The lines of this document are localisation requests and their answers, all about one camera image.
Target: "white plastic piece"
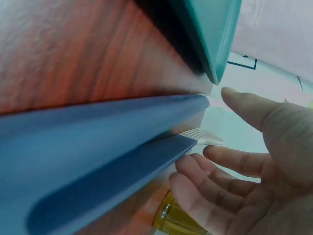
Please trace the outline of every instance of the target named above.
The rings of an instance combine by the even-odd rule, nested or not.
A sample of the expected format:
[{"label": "white plastic piece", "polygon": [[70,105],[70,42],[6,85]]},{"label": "white plastic piece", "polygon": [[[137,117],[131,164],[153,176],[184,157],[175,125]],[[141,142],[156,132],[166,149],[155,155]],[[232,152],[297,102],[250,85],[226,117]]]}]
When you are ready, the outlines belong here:
[{"label": "white plastic piece", "polygon": [[210,102],[210,107],[209,108],[220,108],[223,109],[225,111],[231,111],[232,110],[224,103],[224,101],[222,99],[218,99],[210,94],[200,94],[205,96],[209,102]]},{"label": "white plastic piece", "polygon": [[198,144],[225,145],[225,141],[223,141],[221,138],[217,137],[216,135],[208,131],[204,131],[199,128],[192,129],[189,131],[184,131],[180,133],[180,135],[197,140]]}]

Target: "teal plastic edge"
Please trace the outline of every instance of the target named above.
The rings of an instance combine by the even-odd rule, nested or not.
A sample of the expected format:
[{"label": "teal plastic edge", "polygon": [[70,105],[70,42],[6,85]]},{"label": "teal plastic edge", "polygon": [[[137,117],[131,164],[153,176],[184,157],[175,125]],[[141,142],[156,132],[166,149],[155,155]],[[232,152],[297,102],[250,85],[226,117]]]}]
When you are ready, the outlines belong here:
[{"label": "teal plastic edge", "polygon": [[213,47],[213,45],[208,45],[206,43],[205,36],[203,35],[203,30],[205,29],[199,24],[199,17],[194,10],[195,0],[171,0],[171,4],[189,34],[204,71],[210,81],[215,85],[218,85],[222,80],[231,51],[242,0],[229,1],[229,4],[232,4],[229,9],[231,14],[228,15],[226,30],[220,38],[220,41],[222,41],[220,45],[223,46],[220,47],[220,51],[216,59],[211,56],[209,48]]}]

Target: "finger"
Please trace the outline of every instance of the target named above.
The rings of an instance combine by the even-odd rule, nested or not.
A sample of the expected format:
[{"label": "finger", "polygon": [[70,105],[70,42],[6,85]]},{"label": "finger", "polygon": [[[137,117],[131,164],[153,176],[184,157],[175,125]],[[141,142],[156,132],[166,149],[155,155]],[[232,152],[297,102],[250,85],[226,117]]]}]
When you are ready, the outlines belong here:
[{"label": "finger", "polygon": [[177,172],[185,175],[209,202],[230,212],[238,212],[241,209],[245,199],[216,185],[190,155],[177,161],[176,168]]},{"label": "finger", "polygon": [[247,153],[226,147],[207,146],[203,150],[206,158],[232,169],[239,174],[260,178],[265,163],[271,160],[267,153]]},{"label": "finger", "polygon": [[184,175],[170,176],[172,193],[180,207],[208,232],[224,235],[234,216],[208,202]]},{"label": "finger", "polygon": [[239,93],[231,88],[222,88],[226,105],[254,128],[262,131],[266,117],[279,103],[251,93]]},{"label": "finger", "polygon": [[191,154],[191,156],[196,160],[209,179],[232,194],[245,198],[258,185],[255,182],[239,180],[233,177],[200,154]]}]

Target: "black line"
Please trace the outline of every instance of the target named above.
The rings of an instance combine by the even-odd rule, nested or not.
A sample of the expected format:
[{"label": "black line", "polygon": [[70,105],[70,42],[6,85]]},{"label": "black line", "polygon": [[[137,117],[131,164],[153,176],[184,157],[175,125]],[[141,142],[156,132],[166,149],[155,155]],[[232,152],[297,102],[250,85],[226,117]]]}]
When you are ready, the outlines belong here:
[{"label": "black line", "polygon": [[236,65],[236,66],[239,66],[239,67],[243,67],[243,68],[246,68],[246,69],[250,69],[250,70],[256,70],[257,61],[258,61],[258,60],[255,59],[255,61],[254,61],[254,67],[247,66],[247,65],[242,65],[242,64],[238,64],[238,63],[231,62],[231,61],[228,61],[227,63],[228,63],[228,64],[231,64],[231,65]]}]

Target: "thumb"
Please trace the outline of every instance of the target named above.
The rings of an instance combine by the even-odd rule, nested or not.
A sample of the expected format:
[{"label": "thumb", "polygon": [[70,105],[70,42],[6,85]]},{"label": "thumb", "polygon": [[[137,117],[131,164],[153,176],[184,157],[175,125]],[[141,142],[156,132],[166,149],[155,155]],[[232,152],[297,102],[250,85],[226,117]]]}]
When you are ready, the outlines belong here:
[{"label": "thumb", "polygon": [[265,144],[290,182],[313,186],[313,110],[222,89],[225,103],[263,132]]}]

